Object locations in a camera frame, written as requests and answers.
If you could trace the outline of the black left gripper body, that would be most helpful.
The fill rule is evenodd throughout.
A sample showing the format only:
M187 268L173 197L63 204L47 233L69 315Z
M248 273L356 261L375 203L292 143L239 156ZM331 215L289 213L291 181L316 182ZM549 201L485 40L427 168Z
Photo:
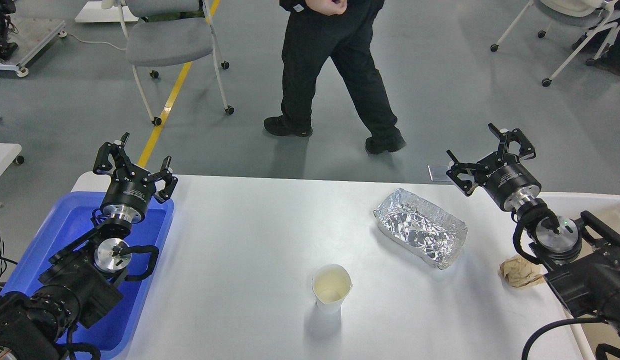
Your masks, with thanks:
M156 191L152 182L143 182L150 173L135 170L127 175L126 170L115 170L108 190L100 205L100 212L109 218L119 218L131 224L140 223L148 211L148 203Z

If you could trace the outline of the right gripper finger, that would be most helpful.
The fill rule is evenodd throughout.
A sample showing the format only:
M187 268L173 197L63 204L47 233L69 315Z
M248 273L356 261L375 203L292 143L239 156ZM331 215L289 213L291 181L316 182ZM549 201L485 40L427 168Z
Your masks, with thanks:
M451 150L446 150L452 164L446 171L448 178L469 197L477 187L484 187L487 183L487 175L490 171L488 164L480 162L459 162Z
M498 162L530 160L536 157L536 150L532 143L527 139L522 130L516 128L513 130L499 129L493 123L488 123L490 132L499 139L495 157ZM509 146L512 142L519 145L518 153L511 153Z

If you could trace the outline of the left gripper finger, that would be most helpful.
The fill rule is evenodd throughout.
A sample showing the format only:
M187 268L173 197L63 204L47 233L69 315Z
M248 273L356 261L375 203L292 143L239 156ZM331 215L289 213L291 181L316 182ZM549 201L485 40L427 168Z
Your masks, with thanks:
M93 173L109 177L134 176L134 166L124 150L129 135L125 132L120 140L104 142L100 146L93 164Z
M157 190L153 193L153 198L156 199L157 203L165 203L168 199L171 198L173 191L175 190L176 184L178 183L178 178L175 177L170 168L170 163L172 161L172 157L170 155L166 156L163 160L163 164L160 170L156 173L151 174L151 182L156 183L159 180L164 181L164 188Z

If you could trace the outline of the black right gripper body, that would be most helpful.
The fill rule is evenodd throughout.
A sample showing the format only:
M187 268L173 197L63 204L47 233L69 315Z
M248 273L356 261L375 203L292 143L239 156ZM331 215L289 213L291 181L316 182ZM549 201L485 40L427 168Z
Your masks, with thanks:
M541 183L520 164L518 155L491 153L478 161L477 184L483 187L499 208L506 212L520 207L520 194L536 197Z

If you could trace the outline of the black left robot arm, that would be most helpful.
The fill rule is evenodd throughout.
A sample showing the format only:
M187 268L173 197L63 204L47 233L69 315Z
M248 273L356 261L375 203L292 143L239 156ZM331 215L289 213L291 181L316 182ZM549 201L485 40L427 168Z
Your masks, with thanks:
M151 199L168 201L178 182L166 156L150 173L125 152L129 133L100 146L93 173L109 176L93 228L49 258L51 266L38 278L31 296L9 291L0 295L0 360L74 360L77 353L101 358L88 342L73 342L82 325L90 328L124 298L122 282L143 281L153 274L159 248L129 245L132 226L146 217Z

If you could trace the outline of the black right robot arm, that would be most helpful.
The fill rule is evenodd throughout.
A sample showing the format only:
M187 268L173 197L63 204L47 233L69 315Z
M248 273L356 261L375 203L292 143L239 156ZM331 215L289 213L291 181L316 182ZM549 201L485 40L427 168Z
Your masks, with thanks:
M513 246L532 264L547 269L545 281L572 316L539 328L527 339L522 358L548 331L575 324L605 323L620 337L620 234L588 210L578 219L556 215L540 198L541 183L521 164L535 158L520 129L488 125L499 146L478 162L461 162L447 150L447 176L465 194L485 189L516 223Z

